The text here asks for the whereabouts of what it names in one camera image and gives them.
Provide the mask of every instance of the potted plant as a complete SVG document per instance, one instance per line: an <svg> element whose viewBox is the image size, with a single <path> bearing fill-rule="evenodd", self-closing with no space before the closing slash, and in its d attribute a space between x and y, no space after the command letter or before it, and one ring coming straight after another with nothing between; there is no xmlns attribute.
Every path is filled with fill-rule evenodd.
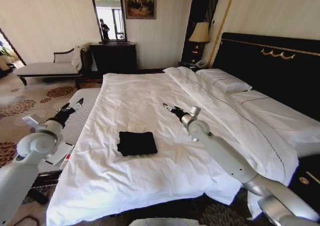
<svg viewBox="0 0 320 226"><path fill-rule="evenodd" d="M4 47L4 43L2 41L0 41L0 57L6 64L12 63L11 57L13 56Z"/></svg>

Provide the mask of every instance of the white duvet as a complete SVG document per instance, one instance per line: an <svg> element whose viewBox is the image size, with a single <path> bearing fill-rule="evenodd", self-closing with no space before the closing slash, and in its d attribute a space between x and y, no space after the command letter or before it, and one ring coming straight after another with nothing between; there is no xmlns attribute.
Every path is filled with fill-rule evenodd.
<svg viewBox="0 0 320 226"><path fill-rule="evenodd" d="M270 127L186 68L164 74L106 74L90 116L47 209L47 225L70 225L181 198L230 204L241 184L192 142L163 103L202 107L213 134L223 137L262 175L288 184L296 152ZM123 157L119 132L153 133L158 153ZM248 194L253 217L258 197Z"/></svg>

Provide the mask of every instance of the wooden dresser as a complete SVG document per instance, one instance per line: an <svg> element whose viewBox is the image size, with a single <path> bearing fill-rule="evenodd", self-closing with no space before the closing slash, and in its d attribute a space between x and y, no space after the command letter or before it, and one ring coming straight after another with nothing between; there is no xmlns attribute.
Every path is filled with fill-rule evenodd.
<svg viewBox="0 0 320 226"><path fill-rule="evenodd" d="M133 42L106 42L90 45L100 74L132 74L137 71L136 44Z"/></svg>

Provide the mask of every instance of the white wall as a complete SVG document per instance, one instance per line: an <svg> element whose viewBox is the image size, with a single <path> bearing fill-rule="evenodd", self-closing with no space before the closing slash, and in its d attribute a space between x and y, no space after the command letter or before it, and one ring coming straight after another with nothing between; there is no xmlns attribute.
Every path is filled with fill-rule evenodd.
<svg viewBox="0 0 320 226"><path fill-rule="evenodd" d="M157 0L156 20L126 20L140 68L176 66L192 0ZM0 0L0 27L25 62L49 62L54 51L101 40L91 0Z"/></svg>
<svg viewBox="0 0 320 226"><path fill-rule="evenodd" d="M0 0L0 27L26 63L101 40L92 0Z"/></svg>
<svg viewBox="0 0 320 226"><path fill-rule="evenodd" d="M219 0L203 58L208 60L229 0ZM222 32L320 40L320 0L232 0ZM214 52L217 53L220 41Z"/></svg>

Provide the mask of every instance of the floor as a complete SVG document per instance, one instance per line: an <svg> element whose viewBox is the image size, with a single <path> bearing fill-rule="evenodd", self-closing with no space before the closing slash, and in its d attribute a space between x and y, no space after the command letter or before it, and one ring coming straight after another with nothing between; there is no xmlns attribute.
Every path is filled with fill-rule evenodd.
<svg viewBox="0 0 320 226"><path fill-rule="evenodd" d="M28 85L13 73L0 79L0 167L9 163L16 154L16 144L21 138L32 132L25 125L22 117L36 113L46 119L53 116L56 109L64 105L76 92L73 80L42 80L27 78ZM82 87L100 87L101 84L82 84ZM54 192L51 187L46 194L50 197ZM246 198L247 192L241 190L230 205L219 203L205 194L198 198L176 200L153 205L146 208L133 209L113 216L106 216L93 222L81 222L77 226L122 226L133 220L146 217L184 217L192 218L206 225L270 225L266 217L255 221L247 220L250 216ZM15 217L9 223L16 224L27 215L35 217L40 225L44 225L46 208L32 201L20 206ZM36 222L30 218L16 225L34 226Z"/></svg>

